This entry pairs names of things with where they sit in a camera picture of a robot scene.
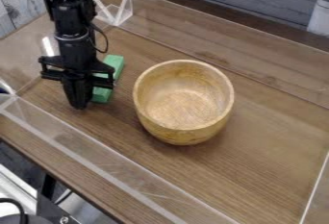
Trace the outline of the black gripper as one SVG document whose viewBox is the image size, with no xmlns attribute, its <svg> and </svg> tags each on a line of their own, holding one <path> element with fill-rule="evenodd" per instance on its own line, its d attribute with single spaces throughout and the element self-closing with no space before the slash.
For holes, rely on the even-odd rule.
<svg viewBox="0 0 329 224">
<path fill-rule="evenodd" d="M 54 39 L 58 54 L 38 58 L 41 77 L 61 82 L 70 106 L 81 110 L 92 98 L 95 87 L 113 88 L 115 69 L 97 60 L 92 37 Z"/>
</svg>

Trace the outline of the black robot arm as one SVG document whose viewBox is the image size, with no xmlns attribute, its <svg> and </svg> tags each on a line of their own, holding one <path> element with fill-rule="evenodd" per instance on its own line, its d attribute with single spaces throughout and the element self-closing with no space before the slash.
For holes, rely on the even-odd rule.
<svg viewBox="0 0 329 224">
<path fill-rule="evenodd" d="M 96 16 L 93 0 L 44 0 L 58 55 L 38 58 L 41 77 L 61 83 L 70 106 L 82 110 L 96 87 L 112 89 L 115 69 L 100 62 L 95 33 L 103 34 L 92 23 Z"/>
</svg>

